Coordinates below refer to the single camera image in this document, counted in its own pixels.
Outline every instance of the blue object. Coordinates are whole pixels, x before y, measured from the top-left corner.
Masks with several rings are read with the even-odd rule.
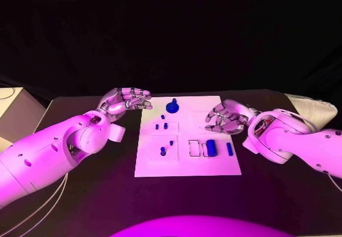
[[[170,114],[173,114],[173,113],[177,112],[177,110],[178,110],[178,105],[177,105],[177,103],[176,103],[176,99],[173,98],[173,99],[171,99],[171,102],[165,104],[165,111],[167,111]]]
[[[160,155],[161,155],[161,156],[165,155],[165,148],[164,148],[164,147],[160,148]]]
[[[226,148],[227,148],[227,154],[229,154],[229,156],[232,156],[232,149],[230,149],[230,144],[229,144],[229,142],[226,143]]]
[[[217,155],[214,141],[207,140],[206,141],[206,150],[207,150],[207,157],[214,157]]]

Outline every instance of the cable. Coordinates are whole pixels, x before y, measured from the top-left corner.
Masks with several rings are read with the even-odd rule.
[[[2,83],[0,83],[0,85],[5,85],[8,88],[11,88],[11,90],[12,90],[12,92],[11,92],[11,94],[7,96],[7,97],[4,97],[4,98],[0,98],[0,100],[4,100],[4,99],[7,99],[12,94],[14,94],[14,88],[10,86],[10,85],[7,85],[7,84],[2,84]]]
[[[57,197],[57,199],[56,199],[56,201],[54,201],[54,204],[53,204],[50,210],[47,211],[46,215],[41,217],[41,219],[40,219],[40,221],[36,223],[36,225],[34,225],[18,237],[23,237],[23,236],[34,229],[34,227],[36,227],[36,226],[38,225],[38,223],[44,220],[44,218],[47,217],[47,215],[49,215],[51,209],[54,208],[54,205],[57,204],[57,201],[59,201],[59,199],[60,199],[60,197],[62,197],[62,192],[63,192],[63,188],[64,188],[64,185],[66,185],[67,174],[66,174],[64,176],[66,176],[66,179],[64,179],[64,182],[63,182],[62,191],[60,191],[59,197]]]
[[[0,237],[2,237],[4,235],[7,235],[28,219],[30,219],[30,217],[38,212],[38,210],[44,207],[44,205],[49,203],[49,201],[51,200],[51,198],[54,197],[54,195],[56,195],[56,193],[57,193],[57,191],[59,191],[59,189],[60,189],[60,187],[62,187],[62,185],[64,186],[64,184],[66,184],[66,180],[67,180],[67,173],[66,173],[66,175],[63,176],[63,179],[62,179],[62,182],[60,182],[60,184],[59,184],[59,187],[56,188],[56,191],[53,192],[53,194],[51,194],[51,196],[50,196],[50,198],[46,200],[46,202],[44,202],[44,204],[37,208],[37,210],[25,217],[25,219],[10,229],[10,230],[7,230],[1,235],[0,235]]]
[[[328,178],[330,178],[330,180],[331,180],[331,183],[334,184],[336,188],[337,188],[337,189],[339,189],[339,191],[342,192],[342,188],[337,186],[337,184],[336,184],[336,182],[334,182],[334,180],[333,180],[333,178],[331,178],[330,174],[327,174],[327,176],[328,176]]]

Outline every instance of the robotic hand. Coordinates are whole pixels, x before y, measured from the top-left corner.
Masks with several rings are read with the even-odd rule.
[[[98,107],[17,141],[0,154],[0,209],[51,184],[96,153],[124,128],[111,123],[125,110],[151,109],[147,90],[115,88]]]
[[[207,125],[206,130],[233,135],[246,126],[248,137],[242,145],[252,153],[278,164],[295,154],[313,169],[342,178],[340,131],[320,131],[300,115],[279,109],[259,112],[233,100],[225,100],[213,107],[204,121],[209,122],[214,115],[216,124]],[[313,131],[292,116],[305,120]]]

